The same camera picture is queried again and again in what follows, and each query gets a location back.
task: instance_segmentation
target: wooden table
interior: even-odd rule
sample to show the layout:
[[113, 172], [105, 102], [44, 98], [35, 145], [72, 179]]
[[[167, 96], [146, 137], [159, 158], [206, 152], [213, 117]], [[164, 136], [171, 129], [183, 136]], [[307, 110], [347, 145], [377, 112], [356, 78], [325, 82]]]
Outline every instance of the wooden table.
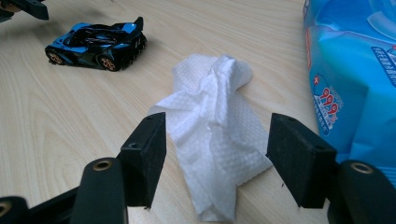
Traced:
[[[266, 130], [276, 112], [317, 131], [304, 0], [44, 3], [49, 21], [20, 12], [0, 24], [0, 197], [24, 196], [34, 206], [78, 186], [87, 163], [115, 157], [149, 108], [172, 93], [172, 67], [193, 53], [250, 65], [253, 79], [240, 92]], [[126, 70], [48, 63], [44, 48], [75, 23], [138, 16], [148, 47]], [[152, 208], [130, 208], [130, 223], [200, 223], [169, 137], [167, 149]], [[282, 183], [271, 168], [239, 187], [235, 223], [328, 223], [326, 208], [298, 208]]]

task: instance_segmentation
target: toy car spoiler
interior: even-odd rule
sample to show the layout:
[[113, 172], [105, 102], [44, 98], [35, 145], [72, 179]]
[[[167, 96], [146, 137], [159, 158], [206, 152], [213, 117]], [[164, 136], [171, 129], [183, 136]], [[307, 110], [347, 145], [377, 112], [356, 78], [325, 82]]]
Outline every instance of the toy car spoiler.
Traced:
[[[1, 7], [6, 8], [7, 5], [11, 4], [35, 18], [47, 21], [50, 17], [47, 7], [41, 3], [42, 1], [44, 0], [2, 0]], [[0, 9], [0, 22], [11, 19], [13, 15], [13, 12]]]
[[[122, 29], [124, 24], [125, 23], [116, 23], [116, 24], [112, 25], [112, 27], [114, 27], [116, 29]], [[134, 28], [134, 31], [132, 32], [132, 34], [135, 33], [135, 32], [143, 31], [144, 22], [143, 22], [143, 18], [142, 17], [138, 17], [136, 19], [136, 21], [134, 21], [134, 24], [136, 25], [136, 27]]]

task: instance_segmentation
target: black plastic part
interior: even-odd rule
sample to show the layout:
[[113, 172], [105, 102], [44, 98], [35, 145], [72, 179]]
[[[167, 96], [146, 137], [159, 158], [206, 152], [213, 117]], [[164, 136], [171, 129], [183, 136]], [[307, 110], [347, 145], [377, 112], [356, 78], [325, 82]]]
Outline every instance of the black plastic part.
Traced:
[[353, 223], [396, 223], [396, 189], [381, 171], [362, 161], [344, 161], [337, 176]]
[[329, 210], [327, 211], [327, 219], [329, 224], [353, 224], [350, 213], [338, 210], [334, 204], [330, 204]]
[[67, 224], [76, 200], [78, 188], [54, 197], [30, 209], [31, 223]]
[[41, 1], [7, 0], [7, 2], [40, 20], [47, 21], [50, 19], [49, 13], [47, 11], [47, 7], [44, 4], [42, 4]]
[[298, 206], [322, 208], [335, 149], [297, 119], [273, 114], [267, 151]]
[[[124, 143], [117, 159], [87, 165], [78, 188], [31, 209], [23, 198], [0, 198], [0, 224], [127, 223], [126, 202], [151, 207], [165, 156], [165, 113], [148, 116]], [[116, 164], [109, 173], [92, 171], [92, 164], [98, 171], [106, 168], [106, 161]]]
[[0, 22], [10, 20], [13, 15], [13, 12], [5, 11], [0, 8]]
[[29, 209], [23, 198], [10, 196], [0, 199], [1, 224], [26, 224], [28, 216]]
[[70, 224], [126, 224], [127, 219], [120, 162], [92, 161], [84, 169]]
[[121, 147], [128, 206], [151, 207], [166, 156], [165, 113], [144, 118]]

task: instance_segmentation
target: crumpled tissue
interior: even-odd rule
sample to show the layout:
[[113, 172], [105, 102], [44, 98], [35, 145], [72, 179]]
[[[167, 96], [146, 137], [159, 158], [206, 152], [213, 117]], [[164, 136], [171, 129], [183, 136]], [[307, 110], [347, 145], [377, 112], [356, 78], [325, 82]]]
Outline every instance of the crumpled tissue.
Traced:
[[268, 132], [236, 90], [252, 78], [228, 55], [192, 54], [173, 68], [174, 93], [149, 114], [166, 113], [166, 131], [201, 221], [232, 221], [236, 187], [269, 168]]

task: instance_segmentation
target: toy car wheel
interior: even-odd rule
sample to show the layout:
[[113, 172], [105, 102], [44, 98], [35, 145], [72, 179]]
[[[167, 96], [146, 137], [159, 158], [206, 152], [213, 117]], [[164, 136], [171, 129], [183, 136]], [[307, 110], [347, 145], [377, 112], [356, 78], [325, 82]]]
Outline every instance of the toy car wheel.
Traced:
[[144, 41], [143, 41], [143, 46], [142, 46], [143, 49], [145, 49], [147, 45], [148, 45], [148, 41], [147, 41], [147, 39], [145, 38]]
[[107, 57], [101, 57], [99, 59], [99, 63], [108, 71], [117, 72], [120, 70], [120, 67], [113, 60]]
[[47, 57], [49, 58], [49, 61], [51, 63], [56, 63], [59, 65], [64, 65], [64, 60], [61, 58], [61, 56], [59, 56], [59, 54], [52, 52], [52, 51], [48, 51], [47, 52]]
[[134, 63], [134, 60], [136, 59], [136, 57], [134, 55], [131, 56], [131, 59], [129, 60], [129, 64]]

